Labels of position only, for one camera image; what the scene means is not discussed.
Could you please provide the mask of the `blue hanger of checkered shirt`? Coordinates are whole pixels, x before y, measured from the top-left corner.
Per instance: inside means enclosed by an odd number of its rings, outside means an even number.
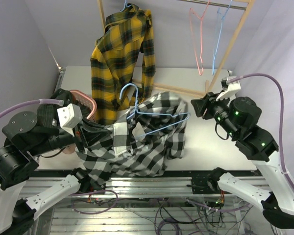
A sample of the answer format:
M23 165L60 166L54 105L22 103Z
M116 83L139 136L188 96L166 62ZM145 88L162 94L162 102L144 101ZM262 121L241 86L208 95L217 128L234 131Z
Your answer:
M169 124L169 125L167 125L167 126L164 126L164 127L158 128L158 129L153 130L153 131L150 131L150 132L148 132L148 133L144 133L144 134L138 136L138 138L140 138L140 137L144 137L144 136L146 136L146 135L153 134L153 133L155 133L155 132L157 132L157 131L160 131L160 130L167 129L167 128L171 127L171 126L174 126L174 125L177 125L177 124L179 124L179 123L185 122L185 121L187 121L187 120L190 118L190 116L191 116L191 113L190 113L190 112L183 112L183 113L179 113L179 114L176 114L176 115L172 115L172 114L168 114L168 113L148 113L148 112L141 112L141 111L139 111L139 110L138 110L138 93L139 93L139 89L138 89L138 86L137 86L137 85L135 85L135 84L133 84L133 83L129 83L129 84L126 84L125 86L123 86L122 89L121 89L121 91L120 91L120 97L119 97L119 99L122 98L122 96L123 96L123 92L124 92L125 89L126 89L127 87L129 87L129 86L134 87L136 93L135 93L135 105L134 105L134 110L133 110L133 113L132 113L132 114L130 114L130 115L127 116L127 118L126 118L127 120L129 120L129 119L135 117L136 114L140 114L140 115L149 115L149 116L152 116L152 115L158 115L158 116L171 117L171 118L176 118L176 117L178 117L178 116L186 115L186 117L185 117L184 119L180 120L180 121L174 122L174 123L172 123L172 124Z

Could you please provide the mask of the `black white checkered shirt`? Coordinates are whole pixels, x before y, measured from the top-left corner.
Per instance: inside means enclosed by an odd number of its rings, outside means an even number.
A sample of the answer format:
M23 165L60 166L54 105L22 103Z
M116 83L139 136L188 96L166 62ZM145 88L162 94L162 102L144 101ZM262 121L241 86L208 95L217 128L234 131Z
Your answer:
M128 110L105 128L110 134L78 152L89 176L99 185L111 177L163 175L168 161L184 157L188 103L179 95L161 92Z

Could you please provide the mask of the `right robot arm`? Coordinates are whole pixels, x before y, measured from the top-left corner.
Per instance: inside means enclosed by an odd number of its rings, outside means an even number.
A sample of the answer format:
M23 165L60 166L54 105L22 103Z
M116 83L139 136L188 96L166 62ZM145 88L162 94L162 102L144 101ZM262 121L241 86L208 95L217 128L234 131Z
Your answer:
M280 229L294 229L294 183L288 182L282 169L282 151L272 134L259 127L262 110L249 97L218 100L207 93L191 100L195 114L204 120L214 119L223 128L238 150L261 172L269 190L243 182L220 167L208 175L210 193L220 190L234 194L258 208L264 218Z

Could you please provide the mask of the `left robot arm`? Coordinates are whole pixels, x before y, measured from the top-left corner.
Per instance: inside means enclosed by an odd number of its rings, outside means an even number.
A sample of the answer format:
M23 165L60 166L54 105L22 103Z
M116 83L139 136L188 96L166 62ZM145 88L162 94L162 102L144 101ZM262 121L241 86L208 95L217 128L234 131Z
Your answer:
M86 194L91 188L89 174L72 170L62 181L27 199L19 198L22 188L38 163L35 156L76 144L80 152L110 134L98 124L78 121L73 133L43 127L34 112L14 115L3 127L6 136L0 148L0 235L24 234L46 210L69 195Z

